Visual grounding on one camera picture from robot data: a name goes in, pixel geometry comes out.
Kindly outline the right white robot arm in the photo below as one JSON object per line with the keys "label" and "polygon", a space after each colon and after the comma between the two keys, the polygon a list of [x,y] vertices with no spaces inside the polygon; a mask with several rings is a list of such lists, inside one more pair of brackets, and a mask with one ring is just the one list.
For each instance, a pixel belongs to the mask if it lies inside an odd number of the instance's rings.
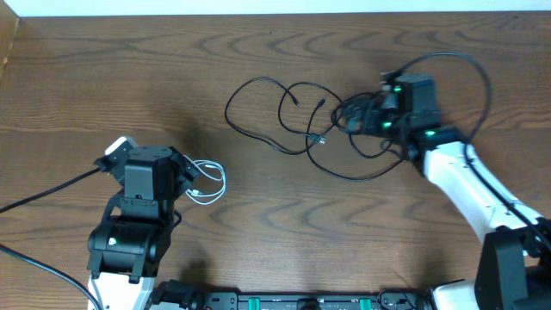
{"label": "right white robot arm", "polygon": [[393,75],[383,90],[345,100],[337,113],[349,135],[400,147],[455,205],[482,244],[472,281],[440,284],[420,309],[548,309],[550,221],[518,200],[482,163],[457,128],[441,123],[427,74]]}

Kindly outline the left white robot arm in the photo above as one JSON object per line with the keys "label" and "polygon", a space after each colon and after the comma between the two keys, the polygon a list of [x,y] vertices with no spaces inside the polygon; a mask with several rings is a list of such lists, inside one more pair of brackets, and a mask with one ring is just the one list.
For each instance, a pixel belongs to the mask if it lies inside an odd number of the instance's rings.
{"label": "left white robot arm", "polygon": [[172,146],[123,141],[96,161],[121,190],[88,241],[88,287],[96,309],[144,309],[175,227],[175,201],[199,170]]}

